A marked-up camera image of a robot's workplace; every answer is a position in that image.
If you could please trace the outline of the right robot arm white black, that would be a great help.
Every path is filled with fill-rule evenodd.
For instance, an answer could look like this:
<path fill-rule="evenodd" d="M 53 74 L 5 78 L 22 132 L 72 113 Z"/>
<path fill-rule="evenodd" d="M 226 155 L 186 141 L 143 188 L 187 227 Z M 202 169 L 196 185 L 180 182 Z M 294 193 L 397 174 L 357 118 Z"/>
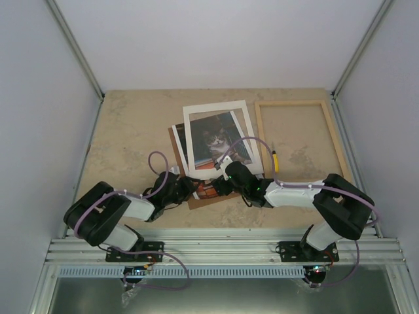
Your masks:
<path fill-rule="evenodd" d="M 315 261 L 340 239 L 357 241 L 373 212 L 374 201 L 337 174 L 312 183 L 285 183 L 260 179 L 240 162 L 223 160 L 215 168 L 222 175 L 212 184 L 218 195 L 241 195 L 248 207 L 283 206 L 314 208 L 323 222 L 311 225 L 295 251 L 305 261 Z"/>

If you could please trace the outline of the white mat board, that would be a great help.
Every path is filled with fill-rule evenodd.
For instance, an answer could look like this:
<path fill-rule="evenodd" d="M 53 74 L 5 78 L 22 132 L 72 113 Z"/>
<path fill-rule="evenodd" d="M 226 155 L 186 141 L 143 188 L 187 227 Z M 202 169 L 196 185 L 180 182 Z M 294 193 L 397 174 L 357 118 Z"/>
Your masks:
<path fill-rule="evenodd" d="M 187 139 L 187 156 L 189 164 L 189 175 L 195 179 L 214 179 L 221 175 L 219 170 L 195 170 L 194 168 L 194 156 L 192 152 L 192 139 L 191 139 L 191 127 L 190 121 L 197 120 L 199 118 L 205 118 L 213 116 L 220 113 L 226 113 L 233 111 L 236 115 L 238 124 L 240 125 L 244 136 L 243 137 L 253 137 L 255 132 L 253 131 L 253 126 L 251 123 L 249 111 L 247 109 L 246 102 L 244 100 L 239 101 L 228 101 L 221 103 L 209 103 L 203 105 L 191 105 L 183 108 L 183 118 L 186 131 Z M 240 141 L 239 143 L 246 143 L 250 148 L 251 153 L 253 153 L 252 164 L 244 164 L 252 174 L 261 175 L 263 174 L 263 165 L 257 144 L 254 140 L 246 139 Z M 228 148 L 227 152 L 230 152 L 234 147 Z"/>

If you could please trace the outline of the aluminium rail base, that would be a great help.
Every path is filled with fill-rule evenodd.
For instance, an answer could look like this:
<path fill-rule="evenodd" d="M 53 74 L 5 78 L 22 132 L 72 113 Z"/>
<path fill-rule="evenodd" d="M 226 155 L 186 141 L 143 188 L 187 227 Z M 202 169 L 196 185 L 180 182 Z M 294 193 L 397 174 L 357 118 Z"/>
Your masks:
<path fill-rule="evenodd" d="M 301 228 L 209 228 L 209 229 L 140 229 L 147 241 L 164 242 L 164 251 L 186 265 L 280 265 L 275 248 L 280 241 L 297 241 Z M 378 237 L 367 228 L 357 242 L 337 242 L 340 265 L 400 265 L 405 256 L 395 238 Z M 105 253 L 77 239 L 72 231 L 63 238 L 52 239 L 45 264 L 104 265 Z"/>

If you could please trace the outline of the brown fibreboard backing panel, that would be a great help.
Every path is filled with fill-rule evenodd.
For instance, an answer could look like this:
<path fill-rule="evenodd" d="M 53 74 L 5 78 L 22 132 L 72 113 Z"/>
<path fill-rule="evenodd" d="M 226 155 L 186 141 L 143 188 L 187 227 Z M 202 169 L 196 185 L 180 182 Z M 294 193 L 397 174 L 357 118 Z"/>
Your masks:
<path fill-rule="evenodd" d="M 181 175 L 184 175 L 185 171 L 183 169 L 183 164 L 181 162 L 181 156 L 180 156 L 178 148 L 177 148 L 177 144 L 176 144 L 176 141 L 175 141 L 175 136 L 173 134 L 172 128 L 168 128 L 168 133 L 169 133 L 169 136 L 170 136 L 170 141 L 171 141 L 171 144 L 172 144 L 173 153 L 174 153 L 174 156 L 175 156 L 176 163 L 180 168 Z M 208 205 L 212 205 L 212 204 L 215 204 L 215 203 L 219 203 L 221 201 L 226 201 L 226 200 L 230 200 L 230 199 L 237 198 L 237 197 L 239 197 L 239 194 L 237 194 L 237 193 L 231 193 L 228 196 L 217 196 L 216 198 L 209 198 L 209 199 L 203 199 L 203 200 L 197 200 L 196 198 L 191 196 L 189 198 L 189 200 L 187 201 L 187 203 L 189 205 L 189 209 L 193 210 L 193 209 L 198 209 L 198 208 L 201 208 L 201 207 L 205 207 L 205 206 L 208 206 Z"/>

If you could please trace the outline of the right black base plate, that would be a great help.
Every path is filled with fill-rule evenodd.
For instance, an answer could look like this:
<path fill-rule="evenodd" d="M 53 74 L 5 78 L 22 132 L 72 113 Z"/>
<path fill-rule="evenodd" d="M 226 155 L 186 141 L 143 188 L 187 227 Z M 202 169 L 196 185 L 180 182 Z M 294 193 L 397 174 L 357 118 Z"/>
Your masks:
<path fill-rule="evenodd" d="M 300 241 L 280 241 L 275 252 L 280 255 L 282 262 L 338 262 L 337 244 L 332 243 L 325 250 L 319 251 Z"/>

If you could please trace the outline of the aluminium corner post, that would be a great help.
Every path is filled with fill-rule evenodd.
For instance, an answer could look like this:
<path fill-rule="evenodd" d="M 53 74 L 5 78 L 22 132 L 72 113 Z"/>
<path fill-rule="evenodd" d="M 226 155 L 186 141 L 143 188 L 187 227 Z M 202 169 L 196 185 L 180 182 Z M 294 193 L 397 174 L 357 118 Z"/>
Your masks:
<path fill-rule="evenodd" d="M 352 54 L 350 61 L 345 67 L 342 75 L 340 76 L 335 88 L 331 91 L 331 98 L 333 101 L 337 100 L 339 93 L 343 90 L 344 85 L 350 78 L 352 72 L 357 67 L 361 57 L 366 52 L 367 48 L 371 44 L 376 35 L 377 31 L 380 29 L 380 26 L 386 19 L 386 16 L 389 14 L 392 9 L 395 1 L 394 0 L 384 0 L 381 2 L 376 14 L 371 20 L 369 26 L 366 29 L 360 43 L 358 44 L 355 52 Z"/>
<path fill-rule="evenodd" d="M 95 91 L 98 99 L 102 102 L 104 99 L 104 92 L 101 89 L 98 80 L 96 79 L 86 57 L 84 56 L 69 24 L 67 23 L 65 16 L 59 7 L 57 1 L 55 0 L 46 0 L 45 4 L 47 5 L 53 19 L 55 20 L 58 28 L 62 32 L 65 41 L 67 42 L 70 50 L 72 51 L 76 61 L 78 62 L 80 68 L 82 69 L 86 79 L 91 85 L 92 89 Z"/>

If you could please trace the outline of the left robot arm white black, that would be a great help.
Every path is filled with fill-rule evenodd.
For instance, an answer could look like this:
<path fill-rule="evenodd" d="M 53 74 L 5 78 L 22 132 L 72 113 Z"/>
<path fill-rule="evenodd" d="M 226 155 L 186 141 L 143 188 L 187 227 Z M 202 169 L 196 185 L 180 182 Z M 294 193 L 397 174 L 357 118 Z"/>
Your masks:
<path fill-rule="evenodd" d="M 142 237 L 131 227 L 119 225 L 122 217 L 154 222 L 166 210 L 187 201 L 200 183 L 171 171 L 162 172 L 154 186 L 136 195 L 116 191 L 101 181 L 66 211 L 64 223 L 89 245 L 118 247 L 127 260 L 136 261 L 143 255 Z"/>

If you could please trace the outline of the cat and books photo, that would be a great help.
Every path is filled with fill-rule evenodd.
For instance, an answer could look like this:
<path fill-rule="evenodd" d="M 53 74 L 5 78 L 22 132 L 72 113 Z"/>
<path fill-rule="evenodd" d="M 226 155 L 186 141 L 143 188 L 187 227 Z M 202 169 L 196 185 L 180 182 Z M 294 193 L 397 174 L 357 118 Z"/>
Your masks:
<path fill-rule="evenodd" d="M 216 170 L 215 162 L 228 150 L 231 144 L 244 136 L 233 111 L 190 121 L 192 152 L 195 170 Z M 189 176 L 187 139 L 185 125 L 176 124 L 170 129 L 174 136 L 175 152 L 179 153 L 183 172 Z M 253 153 L 246 143 L 238 143 L 228 156 L 232 161 L 252 164 Z M 196 200 L 209 200 L 218 197 L 211 180 L 203 180 L 193 197 Z"/>

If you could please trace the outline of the right aluminium corner post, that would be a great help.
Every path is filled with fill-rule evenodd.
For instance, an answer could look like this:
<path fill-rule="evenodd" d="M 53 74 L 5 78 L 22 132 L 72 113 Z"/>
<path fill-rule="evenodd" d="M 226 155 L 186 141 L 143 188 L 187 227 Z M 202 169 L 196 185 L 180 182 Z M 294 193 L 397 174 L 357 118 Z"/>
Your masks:
<path fill-rule="evenodd" d="M 333 101 L 337 100 L 339 93 L 343 90 L 344 85 L 350 78 L 352 72 L 357 67 L 361 57 L 366 52 L 367 48 L 371 44 L 376 35 L 377 31 L 380 29 L 380 26 L 386 19 L 386 16 L 389 14 L 392 9 L 395 1 L 394 0 L 384 0 L 381 2 L 376 14 L 371 20 L 369 26 L 366 29 L 360 43 L 358 44 L 355 52 L 352 54 L 350 61 L 345 67 L 342 75 L 340 76 L 335 88 L 331 91 L 331 98 Z"/>

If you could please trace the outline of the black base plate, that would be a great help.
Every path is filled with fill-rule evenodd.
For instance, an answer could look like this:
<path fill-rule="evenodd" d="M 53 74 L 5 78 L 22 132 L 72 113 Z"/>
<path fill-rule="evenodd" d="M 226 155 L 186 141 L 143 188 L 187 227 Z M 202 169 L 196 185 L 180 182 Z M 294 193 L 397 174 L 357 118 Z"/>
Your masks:
<path fill-rule="evenodd" d="M 280 241 L 275 252 L 280 255 L 282 262 L 338 262 L 337 244 L 332 243 L 325 250 L 319 251 L 300 241 Z"/>
<path fill-rule="evenodd" d="M 160 254 L 164 250 L 164 242 L 161 241 L 137 241 L 130 250 L 123 251 L 109 247 L 105 256 L 106 262 L 142 262 L 155 263 L 162 261 Z"/>

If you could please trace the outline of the yellow handled screwdriver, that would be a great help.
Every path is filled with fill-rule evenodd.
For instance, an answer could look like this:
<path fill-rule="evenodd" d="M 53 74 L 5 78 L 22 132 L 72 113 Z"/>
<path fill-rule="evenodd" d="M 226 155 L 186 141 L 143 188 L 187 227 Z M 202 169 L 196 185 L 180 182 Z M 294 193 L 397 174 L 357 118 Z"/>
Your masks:
<path fill-rule="evenodd" d="M 279 167 L 278 155 L 276 153 L 274 143 L 272 143 L 272 158 L 274 161 L 274 172 L 279 173 L 280 167 Z"/>

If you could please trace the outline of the left aluminium corner post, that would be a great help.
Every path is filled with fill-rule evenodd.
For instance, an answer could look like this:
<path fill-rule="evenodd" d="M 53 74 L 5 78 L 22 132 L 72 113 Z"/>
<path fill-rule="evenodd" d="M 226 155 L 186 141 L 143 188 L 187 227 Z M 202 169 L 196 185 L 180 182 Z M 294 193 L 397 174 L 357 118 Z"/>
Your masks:
<path fill-rule="evenodd" d="M 70 50 L 72 51 L 76 61 L 78 62 L 80 68 L 82 69 L 86 79 L 91 85 L 92 89 L 95 91 L 98 99 L 102 102 L 104 99 L 104 92 L 101 89 L 98 80 L 96 79 L 86 57 L 84 56 L 69 24 L 67 23 L 65 16 L 59 7 L 57 1 L 55 0 L 46 0 L 45 4 L 47 5 L 53 19 L 55 20 L 58 28 L 62 32 L 65 41 L 67 42 Z"/>

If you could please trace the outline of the wooden photo frame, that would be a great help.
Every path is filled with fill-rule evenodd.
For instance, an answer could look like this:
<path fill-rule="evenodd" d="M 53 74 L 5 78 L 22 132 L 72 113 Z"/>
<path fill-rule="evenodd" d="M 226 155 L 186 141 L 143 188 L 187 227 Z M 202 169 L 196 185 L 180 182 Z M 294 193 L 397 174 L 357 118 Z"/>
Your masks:
<path fill-rule="evenodd" d="M 257 101 L 259 138 L 278 154 L 282 181 L 314 181 L 337 173 L 353 181 L 325 100 Z"/>

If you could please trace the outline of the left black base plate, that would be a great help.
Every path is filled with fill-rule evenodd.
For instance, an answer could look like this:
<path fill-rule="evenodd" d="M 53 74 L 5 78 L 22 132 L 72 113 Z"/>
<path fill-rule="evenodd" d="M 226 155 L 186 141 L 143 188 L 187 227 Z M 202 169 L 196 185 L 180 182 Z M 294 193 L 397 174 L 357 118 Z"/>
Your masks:
<path fill-rule="evenodd" d="M 109 247 L 105 256 L 106 262 L 142 262 L 155 263 L 162 261 L 160 254 L 164 250 L 164 242 L 161 241 L 137 241 L 130 250 L 123 251 Z"/>

